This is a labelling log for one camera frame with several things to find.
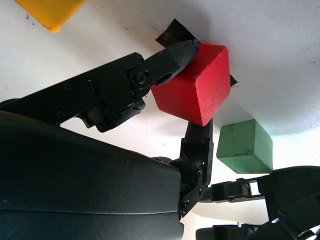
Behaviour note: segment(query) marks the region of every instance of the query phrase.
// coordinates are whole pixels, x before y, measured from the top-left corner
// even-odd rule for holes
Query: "green cube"
[[[272,139],[256,120],[221,128],[216,157],[237,174],[271,173],[272,153]]]

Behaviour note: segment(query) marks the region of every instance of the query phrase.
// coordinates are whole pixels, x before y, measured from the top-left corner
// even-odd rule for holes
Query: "white surface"
[[[200,41],[229,48],[239,84],[214,117],[216,146],[222,125],[255,118],[273,139],[275,169],[320,166],[319,0],[88,0],[58,34],[26,16],[13,0],[0,2],[0,102],[132,52],[148,57],[162,49],[154,39],[177,18]],[[142,114],[104,134],[79,119],[63,126],[150,157],[177,158],[187,122],[160,112],[151,94],[144,100]],[[212,183],[239,177],[214,159]],[[252,204],[199,204],[194,212],[265,222],[263,201]]]

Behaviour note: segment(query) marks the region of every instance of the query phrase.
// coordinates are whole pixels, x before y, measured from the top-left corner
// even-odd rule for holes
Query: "red wooden block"
[[[151,90],[161,111],[205,126],[230,93],[228,48],[200,44],[186,69]]]

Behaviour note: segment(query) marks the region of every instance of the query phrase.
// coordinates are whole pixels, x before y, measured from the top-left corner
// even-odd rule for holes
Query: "yellow wooden block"
[[[15,0],[49,31],[57,33],[86,0]]]

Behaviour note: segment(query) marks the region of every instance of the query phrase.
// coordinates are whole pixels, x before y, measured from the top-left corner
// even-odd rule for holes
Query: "screw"
[[[134,75],[134,80],[137,84],[143,84],[146,80],[145,75],[142,72],[137,72]]]
[[[143,63],[143,61],[142,61],[142,59],[141,59],[140,57],[137,57],[137,58],[135,59],[135,63],[136,63],[138,66],[140,66],[140,65]]]
[[[64,89],[64,90],[67,90],[67,91],[70,91],[70,90],[71,90],[71,84],[68,83],[68,82],[65,82],[65,83],[63,84],[63,89]]]
[[[58,119],[64,119],[65,117],[66,117],[66,113],[64,112],[64,111],[57,111],[56,112],[56,117],[58,118]]]

